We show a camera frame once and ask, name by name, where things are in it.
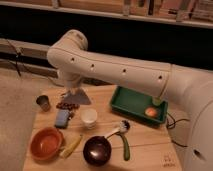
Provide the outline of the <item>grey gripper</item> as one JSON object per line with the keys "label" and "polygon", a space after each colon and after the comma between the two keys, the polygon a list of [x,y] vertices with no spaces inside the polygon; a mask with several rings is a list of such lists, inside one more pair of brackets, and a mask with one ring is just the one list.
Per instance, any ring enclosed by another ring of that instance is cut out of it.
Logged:
{"label": "grey gripper", "polygon": [[78,89],[75,93],[67,93],[62,99],[62,103],[78,104],[78,105],[90,105],[91,101],[87,94],[82,90]]}

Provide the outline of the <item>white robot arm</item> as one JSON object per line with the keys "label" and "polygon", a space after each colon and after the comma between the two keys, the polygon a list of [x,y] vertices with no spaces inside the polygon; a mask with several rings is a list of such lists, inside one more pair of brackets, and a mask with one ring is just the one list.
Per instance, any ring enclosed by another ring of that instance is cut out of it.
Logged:
{"label": "white robot arm", "polygon": [[183,171],[213,171],[213,71],[90,52],[78,30],[53,44],[47,60],[67,89],[90,77],[179,105],[190,117]]}

